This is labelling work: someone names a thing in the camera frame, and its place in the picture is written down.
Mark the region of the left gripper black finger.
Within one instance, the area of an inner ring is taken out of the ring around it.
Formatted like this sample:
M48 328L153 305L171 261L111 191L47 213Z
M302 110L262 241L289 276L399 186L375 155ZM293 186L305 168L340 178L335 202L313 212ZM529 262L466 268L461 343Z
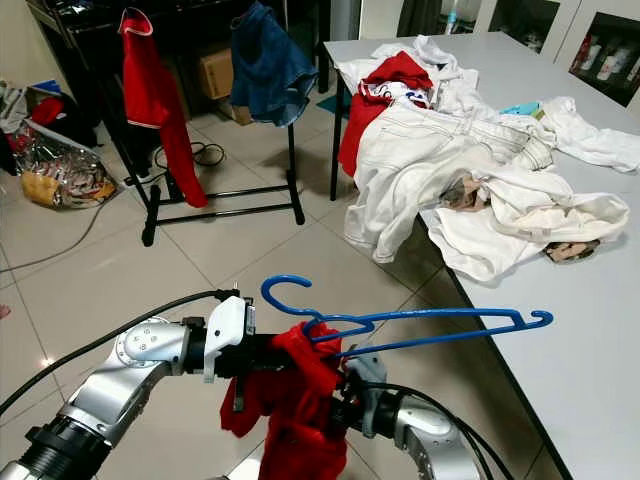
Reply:
M306 360L306 338L271 338L271 370L297 369Z

